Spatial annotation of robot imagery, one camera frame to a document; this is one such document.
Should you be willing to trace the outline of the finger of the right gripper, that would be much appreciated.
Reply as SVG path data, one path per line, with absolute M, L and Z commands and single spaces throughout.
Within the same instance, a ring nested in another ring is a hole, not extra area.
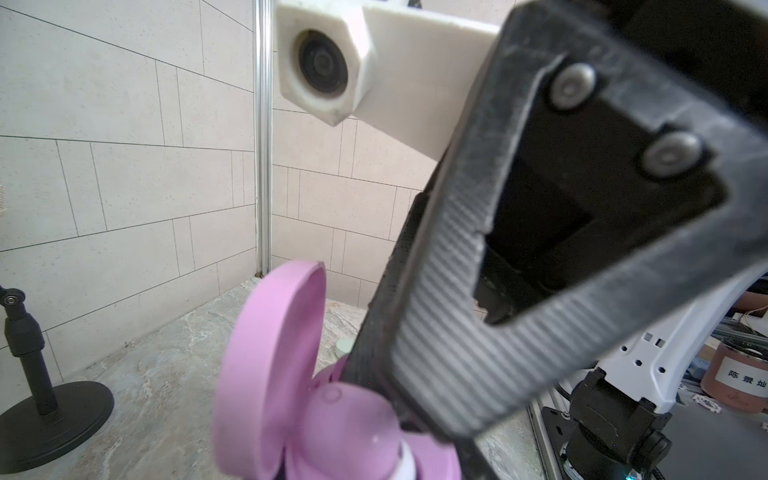
M 456 227 L 447 151 L 408 213 L 341 379 L 383 396 L 456 392 Z
M 572 1 L 509 14 L 447 151 L 456 392 L 398 396 L 442 440 L 767 259 L 767 112 Z

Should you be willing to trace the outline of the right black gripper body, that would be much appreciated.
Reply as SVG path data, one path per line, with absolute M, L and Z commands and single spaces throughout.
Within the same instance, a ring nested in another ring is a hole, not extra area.
M 765 1 L 581 1 L 637 47 L 744 114 L 767 112 Z

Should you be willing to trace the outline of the purple earbud charging case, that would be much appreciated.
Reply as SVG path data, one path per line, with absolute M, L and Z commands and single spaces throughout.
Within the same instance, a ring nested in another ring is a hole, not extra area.
M 248 297 L 223 356 L 213 408 L 219 470 L 241 479 L 458 479 L 454 447 L 401 429 L 382 395 L 344 383 L 348 359 L 315 369 L 322 263 L 286 263 Z

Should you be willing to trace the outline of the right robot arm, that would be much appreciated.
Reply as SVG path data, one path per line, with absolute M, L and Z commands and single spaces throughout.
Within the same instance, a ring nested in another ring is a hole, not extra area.
M 767 267 L 767 5 L 515 9 L 404 225 L 344 381 L 474 438 L 579 368 L 558 440 L 647 475 L 688 363 Z

